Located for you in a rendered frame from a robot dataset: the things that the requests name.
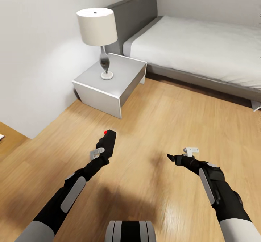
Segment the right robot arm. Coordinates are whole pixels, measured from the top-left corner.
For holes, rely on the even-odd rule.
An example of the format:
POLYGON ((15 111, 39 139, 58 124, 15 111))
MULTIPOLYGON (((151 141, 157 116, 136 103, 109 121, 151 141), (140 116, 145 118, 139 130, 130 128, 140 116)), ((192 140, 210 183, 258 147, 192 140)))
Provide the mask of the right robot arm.
POLYGON ((192 153, 197 147, 186 147, 182 155, 168 158, 177 166, 184 166, 200 176, 211 206, 216 211, 225 242, 261 242, 261 236, 243 208, 237 192, 225 181, 219 166, 206 161, 198 161, 192 153))

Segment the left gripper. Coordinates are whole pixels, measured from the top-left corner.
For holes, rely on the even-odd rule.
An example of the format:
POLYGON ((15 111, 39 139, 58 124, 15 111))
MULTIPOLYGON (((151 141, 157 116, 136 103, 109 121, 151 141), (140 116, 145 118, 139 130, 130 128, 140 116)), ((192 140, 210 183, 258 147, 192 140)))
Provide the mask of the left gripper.
MULTIPOLYGON (((88 163, 90 166, 93 167, 95 174, 103 167, 109 164, 109 158, 112 156, 113 151, 111 150, 106 155, 99 155, 99 157, 91 160, 90 163, 88 163)), ((95 175, 94 174, 94 175, 95 175)))

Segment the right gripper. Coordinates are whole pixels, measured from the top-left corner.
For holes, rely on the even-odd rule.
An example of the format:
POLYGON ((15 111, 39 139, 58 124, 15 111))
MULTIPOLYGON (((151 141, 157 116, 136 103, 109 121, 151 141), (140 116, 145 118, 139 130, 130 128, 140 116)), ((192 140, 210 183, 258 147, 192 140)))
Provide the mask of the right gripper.
POLYGON ((188 157, 188 156, 184 156, 184 155, 175 155, 172 156, 170 154, 167 154, 168 158, 172 161, 175 162, 175 164, 177 166, 184 166, 187 169, 191 170, 190 168, 190 164, 192 163, 192 161, 196 160, 195 156, 192 157, 188 157))

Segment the digital camera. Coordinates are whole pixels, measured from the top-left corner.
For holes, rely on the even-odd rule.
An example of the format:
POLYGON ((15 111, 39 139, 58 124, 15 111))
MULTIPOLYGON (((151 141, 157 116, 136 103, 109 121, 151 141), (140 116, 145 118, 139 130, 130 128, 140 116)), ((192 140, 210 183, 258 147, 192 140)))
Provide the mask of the digital camera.
POLYGON ((113 151, 115 140, 116 140, 116 132, 112 130, 104 131, 105 136, 99 140, 96 144, 96 149, 104 148, 105 151, 100 153, 99 155, 106 155, 111 150, 113 151))

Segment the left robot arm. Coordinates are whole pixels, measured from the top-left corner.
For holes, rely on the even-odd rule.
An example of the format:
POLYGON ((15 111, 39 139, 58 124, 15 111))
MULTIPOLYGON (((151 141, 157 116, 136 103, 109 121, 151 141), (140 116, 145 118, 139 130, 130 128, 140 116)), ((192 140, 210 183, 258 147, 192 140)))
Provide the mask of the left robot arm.
POLYGON ((104 151, 104 148, 90 151, 91 162, 65 179, 64 187, 55 193, 14 242, 52 242, 86 182, 109 164, 113 151, 99 155, 104 151))

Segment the robot trunk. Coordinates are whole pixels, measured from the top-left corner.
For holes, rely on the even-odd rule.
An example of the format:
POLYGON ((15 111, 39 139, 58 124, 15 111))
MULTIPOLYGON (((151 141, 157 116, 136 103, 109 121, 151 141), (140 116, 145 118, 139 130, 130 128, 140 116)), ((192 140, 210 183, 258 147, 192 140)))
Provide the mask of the robot trunk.
POLYGON ((156 242, 151 221, 110 221, 104 242, 156 242))

